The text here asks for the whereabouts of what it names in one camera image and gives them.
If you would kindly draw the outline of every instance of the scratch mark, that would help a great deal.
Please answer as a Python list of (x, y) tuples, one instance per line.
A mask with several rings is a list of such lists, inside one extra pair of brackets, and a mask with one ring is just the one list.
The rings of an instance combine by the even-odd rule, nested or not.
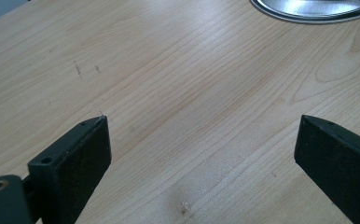
[(49, 52), (52, 52), (53, 50), (55, 50), (58, 46), (53, 47), (52, 49), (49, 50)]
[(181, 203), (183, 208), (181, 209), (181, 215), (185, 215), (186, 212), (189, 210), (188, 203)]
[(97, 71), (98, 73), (102, 73), (102, 71), (99, 70), (99, 66), (98, 66), (98, 65), (95, 65), (95, 69), (96, 69), (96, 71)]
[(80, 78), (82, 79), (81, 70), (80, 70), (80, 67), (78, 67), (78, 64), (76, 63), (76, 61), (75, 61), (75, 67), (76, 67), (76, 69), (77, 69), (78, 75), (79, 75)]

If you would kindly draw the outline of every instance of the table top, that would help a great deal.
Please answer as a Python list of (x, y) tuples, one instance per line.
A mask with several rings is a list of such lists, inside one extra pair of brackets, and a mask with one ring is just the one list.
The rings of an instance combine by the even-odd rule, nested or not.
[(295, 164), (302, 114), (360, 134), (360, 20), (242, 1), (34, 0), (0, 18), (0, 175), (108, 116), (77, 223), (351, 223)]

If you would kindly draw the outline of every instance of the black clamp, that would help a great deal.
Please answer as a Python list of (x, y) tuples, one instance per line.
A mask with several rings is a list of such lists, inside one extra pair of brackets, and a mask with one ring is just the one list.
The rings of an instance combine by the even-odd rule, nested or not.
[(353, 223), (360, 223), (359, 135), (331, 121), (302, 116), (295, 159)]
[(111, 162), (107, 117), (88, 119), (28, 162), (29, 175), (0, 176), (0, 224), (73, 224)]

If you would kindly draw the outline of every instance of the light wood grain surface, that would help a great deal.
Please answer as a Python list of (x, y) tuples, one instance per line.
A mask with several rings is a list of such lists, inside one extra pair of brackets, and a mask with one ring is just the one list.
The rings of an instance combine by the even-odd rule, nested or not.
[(83, 119), (113, 160), (77, 223), (351, 223), (294, 162), (302, 114), (360, 134), (360, 20), (247, 0), (33, 0), (0, 18), (0, 175)]

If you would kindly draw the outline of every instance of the metal bowl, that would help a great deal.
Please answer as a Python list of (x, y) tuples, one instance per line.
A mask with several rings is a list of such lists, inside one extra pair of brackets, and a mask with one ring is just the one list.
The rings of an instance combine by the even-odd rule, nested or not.
[(250, 0), (260, 11), (280, 20), (325, 24), (360, 18), (360, 0)]

